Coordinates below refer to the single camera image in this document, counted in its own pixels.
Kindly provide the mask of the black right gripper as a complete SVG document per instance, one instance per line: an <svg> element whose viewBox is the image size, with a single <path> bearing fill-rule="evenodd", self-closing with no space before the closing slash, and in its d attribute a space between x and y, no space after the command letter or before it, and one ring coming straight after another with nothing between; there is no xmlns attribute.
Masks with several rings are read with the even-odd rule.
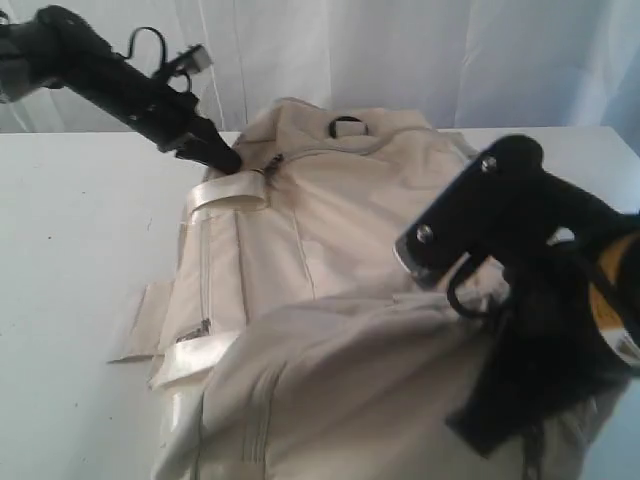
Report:
<svg viewBox="0 0 640 480"><path fill-rule="evenodd" d="M549 173L534 176L453 277L487 258L509 292L483 317L495 340L449 427L502 443L630 378L630 218Z"/></svg>

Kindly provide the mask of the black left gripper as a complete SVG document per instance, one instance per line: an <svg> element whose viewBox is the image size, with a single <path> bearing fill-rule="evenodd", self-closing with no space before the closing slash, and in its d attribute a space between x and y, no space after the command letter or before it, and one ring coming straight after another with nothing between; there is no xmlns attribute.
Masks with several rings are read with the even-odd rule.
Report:
<svg viewBox="0 0 640 480"><path fill-rule="evenodd" d="M197 116L197 97L153 80L122 60L102 62L102 109L152 141L162 152L223 174L241 170L242 159L215 124Z"/></svg>

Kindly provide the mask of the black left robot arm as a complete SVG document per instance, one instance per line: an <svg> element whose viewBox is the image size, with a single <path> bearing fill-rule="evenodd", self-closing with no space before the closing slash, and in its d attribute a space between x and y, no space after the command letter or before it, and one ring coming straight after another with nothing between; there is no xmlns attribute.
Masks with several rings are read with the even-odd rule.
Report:
<svg viewBox="0 0 640 480"><path fill-rule="evenodd" d="M197 111L190 88L171 87L211 66L201 44L167 57L164 36L159 66L147 76L130 64L82 17L59 5L39 9L23 23L1 16L1 101L15 103L39 89L67 88L151 141L162 153L200 163L223 174L242 167L239 154L214 122Z"/></svg>

